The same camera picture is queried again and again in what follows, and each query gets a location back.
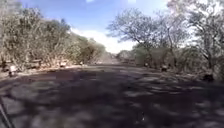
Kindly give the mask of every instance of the dirt road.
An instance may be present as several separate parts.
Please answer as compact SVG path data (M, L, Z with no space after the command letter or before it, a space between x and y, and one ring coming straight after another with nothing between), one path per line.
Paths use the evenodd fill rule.
M64 69L0 86L16 128L224 126L224 87L144 68Z

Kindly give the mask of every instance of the cloud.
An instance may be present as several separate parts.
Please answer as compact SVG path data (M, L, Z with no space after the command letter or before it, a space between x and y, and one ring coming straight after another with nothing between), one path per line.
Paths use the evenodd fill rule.
M137 0L127 0L129 4L135 4Z
M107 37L105 33L95 30L82 31L72 28L71 31L87 38L93 38L98 43L103 44L106 50L111 53L119 53L121 50L131 50L136 44L136 42L132 41L118 43L117 38Z
M86 3L92 3L94 2L95 0L86 0Z

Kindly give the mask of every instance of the road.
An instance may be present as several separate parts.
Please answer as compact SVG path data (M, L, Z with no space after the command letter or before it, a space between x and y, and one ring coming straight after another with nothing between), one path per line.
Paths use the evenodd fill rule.
M224 126L224 87L151 69L89 66L2 80L0 86L16 128Z

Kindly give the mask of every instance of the vegetation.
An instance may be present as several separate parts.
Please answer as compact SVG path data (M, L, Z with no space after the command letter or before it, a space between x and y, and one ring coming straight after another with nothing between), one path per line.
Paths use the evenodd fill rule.
M93 39L69 33L65 20L46 20L38 9L22 8L14 0L1 1L0 12L2 63L10 60L20 70L37 59L48 66L63 59L92 63L105 51Z
M136 64L152 68L166 64L191 73L210 69L223 77L223 2L171 0L167 6L154 17L138 9L125 10L108 26L110 35L138 42L130 53Z

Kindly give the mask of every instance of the blue sky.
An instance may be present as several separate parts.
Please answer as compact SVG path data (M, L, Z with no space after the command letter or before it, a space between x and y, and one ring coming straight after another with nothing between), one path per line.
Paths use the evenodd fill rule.
M20 0L25 7L38 7L45 17L64 18L74 32L92 37L106 46L107 51L117 53L130 50L133 42L117 43L117 39L105 37L106 27L124 9L139 8L152 15L165 9L167 0Z

